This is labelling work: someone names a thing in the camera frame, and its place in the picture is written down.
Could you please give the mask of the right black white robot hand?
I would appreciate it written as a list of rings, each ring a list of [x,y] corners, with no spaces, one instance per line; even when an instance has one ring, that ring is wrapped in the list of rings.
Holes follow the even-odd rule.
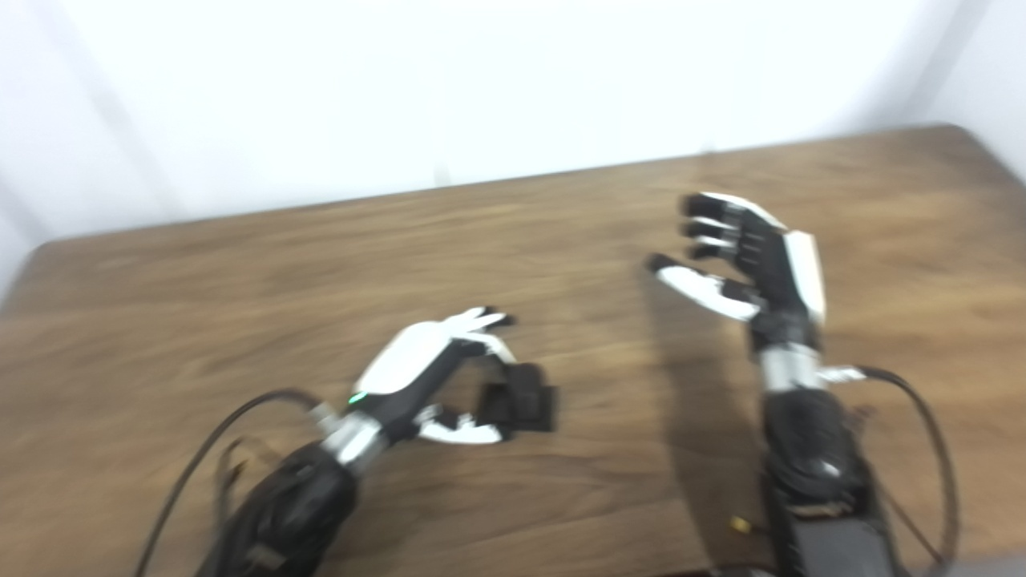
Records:
[[[800,345],[821,351],[826,299],[813,235],[785,226],[744,198],[699,192],[681,201],[682,234],[692,260],[719,259],[743,281],[652,253],[645,267],[657,279],[723,317],[749,326],[753,350]]]

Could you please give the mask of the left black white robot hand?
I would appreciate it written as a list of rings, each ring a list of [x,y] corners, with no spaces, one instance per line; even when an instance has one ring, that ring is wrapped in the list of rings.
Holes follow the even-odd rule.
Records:
[[[413,438],[467,446],[509,441],[509,432],[498,425],[433,398],[468,359],[491,359],[500,369],[516,366],[506,343],[491,333],[512,322],[510,315],[483,306],[401,329],[357,380],[347,412],[374,420],[387,446]]]

